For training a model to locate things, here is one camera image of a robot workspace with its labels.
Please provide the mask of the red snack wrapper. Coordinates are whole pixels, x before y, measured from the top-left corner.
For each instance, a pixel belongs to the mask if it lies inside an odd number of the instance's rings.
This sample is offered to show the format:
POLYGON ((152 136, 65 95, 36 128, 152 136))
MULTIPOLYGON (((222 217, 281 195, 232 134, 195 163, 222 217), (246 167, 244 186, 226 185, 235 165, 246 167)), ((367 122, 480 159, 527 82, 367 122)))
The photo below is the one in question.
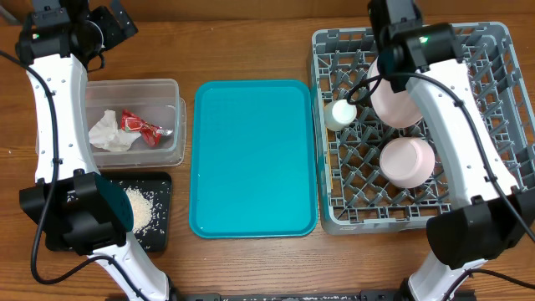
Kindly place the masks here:
POLYGON ((122 110, 120 127, 125 132, 141 134, 145 143, 150 147, 158 146, 163 136, 173 134, 173 130, 153 125, 128 110, 122 110))

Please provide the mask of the pink bowl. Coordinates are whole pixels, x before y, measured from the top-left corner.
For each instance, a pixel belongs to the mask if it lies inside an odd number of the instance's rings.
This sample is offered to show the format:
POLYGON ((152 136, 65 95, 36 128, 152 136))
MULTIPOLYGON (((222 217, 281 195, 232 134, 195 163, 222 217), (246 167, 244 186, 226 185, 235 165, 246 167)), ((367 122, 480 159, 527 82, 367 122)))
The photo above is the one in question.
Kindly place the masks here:
POLYGON ((380 170, 395 186, 414 188, 423 184, 435 167, 435 153, 420 138, 402 137, 390 141, 380 152, 380 170))

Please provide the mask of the cream cup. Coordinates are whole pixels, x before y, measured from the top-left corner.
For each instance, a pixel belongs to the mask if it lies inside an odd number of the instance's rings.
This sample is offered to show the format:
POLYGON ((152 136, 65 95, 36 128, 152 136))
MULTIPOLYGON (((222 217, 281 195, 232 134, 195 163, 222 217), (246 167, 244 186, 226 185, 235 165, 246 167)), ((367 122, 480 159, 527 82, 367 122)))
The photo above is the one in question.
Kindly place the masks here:
POLYGON ((357 115, 357 108, 346 99, 335 100, 324 107, 325 127, 331 131, 340 131, 349 126, 357 115))

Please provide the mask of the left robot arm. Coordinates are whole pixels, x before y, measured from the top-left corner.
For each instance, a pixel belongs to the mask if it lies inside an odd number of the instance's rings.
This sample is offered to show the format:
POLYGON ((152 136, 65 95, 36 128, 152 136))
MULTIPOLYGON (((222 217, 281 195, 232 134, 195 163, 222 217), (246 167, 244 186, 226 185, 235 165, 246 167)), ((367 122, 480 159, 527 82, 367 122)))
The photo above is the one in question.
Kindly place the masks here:
POLYGON ((50 242, 98 263, 130 300, 176 300, 168 276, 133 233, 125 191, 94 162, 85 113, 89 62, 137 33, 122 4, 37 1, 16 45, 28 74, 38 125, 35 183, 19 204, 36 223, 35 242, 50 242))

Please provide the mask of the white napkin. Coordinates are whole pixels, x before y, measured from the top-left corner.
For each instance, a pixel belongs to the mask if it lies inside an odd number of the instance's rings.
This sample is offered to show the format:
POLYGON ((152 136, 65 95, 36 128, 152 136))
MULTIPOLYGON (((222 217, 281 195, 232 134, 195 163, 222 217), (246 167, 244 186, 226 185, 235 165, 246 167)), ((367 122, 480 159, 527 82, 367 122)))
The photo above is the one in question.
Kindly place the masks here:
POLYGON ((129 150, 140 137, 140 132, 126 132, 120 129, 113 110, 106 110, 104 116, 89 130, 91 145, 111 152, 129 150))

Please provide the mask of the pink plate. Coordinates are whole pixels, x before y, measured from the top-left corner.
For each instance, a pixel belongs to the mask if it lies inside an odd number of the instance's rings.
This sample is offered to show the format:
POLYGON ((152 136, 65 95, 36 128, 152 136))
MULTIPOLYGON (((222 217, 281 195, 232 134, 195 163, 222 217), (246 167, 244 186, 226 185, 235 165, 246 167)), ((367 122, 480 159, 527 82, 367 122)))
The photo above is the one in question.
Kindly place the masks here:
POLYGON ((372 107, 379 119, 397 129, 415 125, 422 114, 409 93, 404 90, 394 93, 390 82, 382 79, 370 96, 372 107))

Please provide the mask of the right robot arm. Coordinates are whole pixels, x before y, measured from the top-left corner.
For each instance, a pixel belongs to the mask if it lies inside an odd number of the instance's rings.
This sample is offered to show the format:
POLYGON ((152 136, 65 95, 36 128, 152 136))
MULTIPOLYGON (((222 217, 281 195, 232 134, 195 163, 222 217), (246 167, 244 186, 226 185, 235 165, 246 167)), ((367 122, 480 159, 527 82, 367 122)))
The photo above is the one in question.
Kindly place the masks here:
POLYGON ((431 252, 399 297, 450 300, 470 275, 531 234, 534 192, 521 190, 497 153, 453 27, 424 25, 412 0, 373 0, 368 13, 380 75, 395 92, 406 91, 422 113, 451 204, 427 222, 431 252))

